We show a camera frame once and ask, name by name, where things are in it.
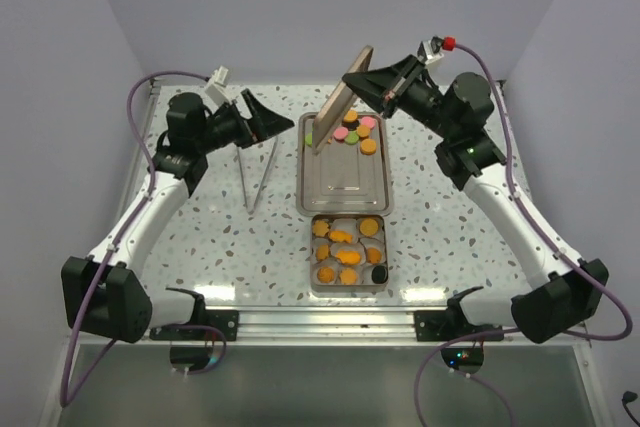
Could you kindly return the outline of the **gold tin lid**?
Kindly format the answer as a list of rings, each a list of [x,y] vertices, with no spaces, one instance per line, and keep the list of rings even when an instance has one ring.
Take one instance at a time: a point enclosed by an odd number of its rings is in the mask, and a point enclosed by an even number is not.
[[[346,70],[347,74],[366,72],[370,66],[374,48],[365,45]],[[312,123],[312,152],[318,155],[342,123],[344,115],[356,100],[356,95],[340,80],[331,92]]]

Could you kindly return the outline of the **steel serving tongs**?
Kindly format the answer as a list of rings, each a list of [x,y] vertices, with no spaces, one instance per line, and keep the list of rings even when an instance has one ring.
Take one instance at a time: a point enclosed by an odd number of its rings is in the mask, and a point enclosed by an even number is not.
[[[280,137],[257,144],[253,149],[236,148],[240,192],[246,212],[254,215],[273,171]]]

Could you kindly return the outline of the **orange fish cookie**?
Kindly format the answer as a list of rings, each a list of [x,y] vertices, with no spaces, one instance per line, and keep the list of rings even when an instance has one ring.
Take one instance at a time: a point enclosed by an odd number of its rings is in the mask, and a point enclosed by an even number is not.
[[[334,257],[342,264],[346,266],[359,265],[361,262],[361,254],[358,251],[353,250],[340,250]]]
[[[337,242],[337,243],[352,243],[353,242],[353,235],[351,233],[343,231],[343,230],[331,230],[328,233],[328,238],[332,242]]]

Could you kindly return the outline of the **orange dotted round cookie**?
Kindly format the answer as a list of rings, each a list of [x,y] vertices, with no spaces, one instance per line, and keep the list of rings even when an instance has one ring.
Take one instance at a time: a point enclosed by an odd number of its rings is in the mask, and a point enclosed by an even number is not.
[[[375,218],[364,218],[359,223],[359,232],[366,237],[375,236],[379,229],[379,222]]]

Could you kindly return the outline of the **orange ridged flower cookie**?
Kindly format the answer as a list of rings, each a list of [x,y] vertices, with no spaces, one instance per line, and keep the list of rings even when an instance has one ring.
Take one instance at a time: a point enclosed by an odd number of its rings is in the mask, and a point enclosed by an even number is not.
[[[331,256],[331,246],[327,243],[320,244],[315,251],[315,255],[318,262],[327,260]]]

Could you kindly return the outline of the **gold square cookie tin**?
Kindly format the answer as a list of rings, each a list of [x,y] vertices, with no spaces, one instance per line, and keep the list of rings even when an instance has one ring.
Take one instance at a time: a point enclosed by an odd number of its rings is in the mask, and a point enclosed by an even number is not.
[[[389,282],[385,221],[373,214],[312,218],[310,284],[320,294],[374,294]]]

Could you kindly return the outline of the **orange swirl round cookie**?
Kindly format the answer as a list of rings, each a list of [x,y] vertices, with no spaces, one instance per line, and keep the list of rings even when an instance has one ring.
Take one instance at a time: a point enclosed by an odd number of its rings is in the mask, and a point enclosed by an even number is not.
[[[335,281],[335,270],[331,267],[320,267],[316,272],[316,278],[321,284],[332,284]]]

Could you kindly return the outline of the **plain orange round cookie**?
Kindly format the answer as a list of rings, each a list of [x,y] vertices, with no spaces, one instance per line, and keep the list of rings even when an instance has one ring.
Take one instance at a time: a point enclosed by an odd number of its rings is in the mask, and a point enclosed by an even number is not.
[[[366,249],[366,259],[367,262],[370,264],[379,264],[382,262],[382,252],[375,248],[375,247],[369,247]]]

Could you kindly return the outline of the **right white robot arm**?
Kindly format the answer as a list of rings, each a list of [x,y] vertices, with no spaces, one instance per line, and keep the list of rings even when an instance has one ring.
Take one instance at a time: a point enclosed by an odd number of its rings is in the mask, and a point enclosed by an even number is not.
[[[458,75],[445,93],[422,79],[426,66],[416,56],[385,68],[347,73],[343,81],[384,118],[402,111],[439,136],[437,164],[491,221],[516,257],[529,290],[491,295],[466,289],[447,302],[443,329],[468,339],[482,328],[515,327],[542,344],[590,318],[601,293],[589,277],[604,283],[603,262],[586,261],[564,243],[548,246],[539,231],[554,235],[529,198],[507,178],[506,156],[485,124],[494,110],[489,82],[473,72]]]

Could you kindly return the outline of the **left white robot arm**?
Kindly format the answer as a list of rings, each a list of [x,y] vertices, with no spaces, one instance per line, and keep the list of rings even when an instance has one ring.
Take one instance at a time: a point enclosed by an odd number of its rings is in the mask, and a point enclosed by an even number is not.
[[[208,154],[229,145],[246,149],[293,128],[292,120],[266,108],[250,90],[241,96],[249,117],[243,117],[233,101],[210,110],[194,92],[169,100],[167,128],[148,159],[141,190],[103,241],[62,267],[67,321],[74,335],[85,332],[135,343],[154,328],[174,328],[189,340],[205,333],[208,316],[202,295],[168,288],[152,298],[140,278],[167,224],[207,171]]]

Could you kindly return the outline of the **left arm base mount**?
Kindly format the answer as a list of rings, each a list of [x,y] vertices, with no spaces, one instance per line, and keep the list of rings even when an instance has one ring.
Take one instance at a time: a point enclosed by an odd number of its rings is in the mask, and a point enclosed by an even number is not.
[[[234,342],[239,327],[237,310],[203,310],[186,324],[155,327],[149,337],[154,341],[217,341]]]

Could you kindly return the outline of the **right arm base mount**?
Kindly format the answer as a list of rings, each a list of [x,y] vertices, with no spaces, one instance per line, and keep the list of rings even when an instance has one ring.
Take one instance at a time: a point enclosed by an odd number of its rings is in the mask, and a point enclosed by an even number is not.
[[[471,334],[482,334],[486,341],[502,341],[504,330],[500,326],[475,326],[455,312],[445,310],[416,310],[413,312],[414,330],[418,342],[447,342]]]

